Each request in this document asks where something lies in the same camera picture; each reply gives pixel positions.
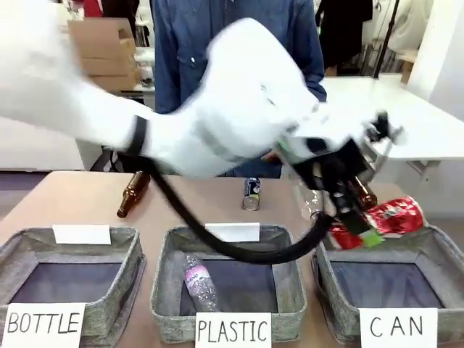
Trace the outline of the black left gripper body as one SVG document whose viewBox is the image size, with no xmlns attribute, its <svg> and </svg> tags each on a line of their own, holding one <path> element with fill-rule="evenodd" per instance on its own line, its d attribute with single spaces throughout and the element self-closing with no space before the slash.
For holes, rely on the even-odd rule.
<svg viewBox="0 0 464 348">
<path fill-rule="evenodd" d="M 329 149 L 321 138 L 306 138 L 303 144 L 315 155 L 292 167 L 309 189 L 332 192 L 337 183 L 346 184 L 367 170 L 367 162 L 352 139 L 338 150 Z"/>
</svg>

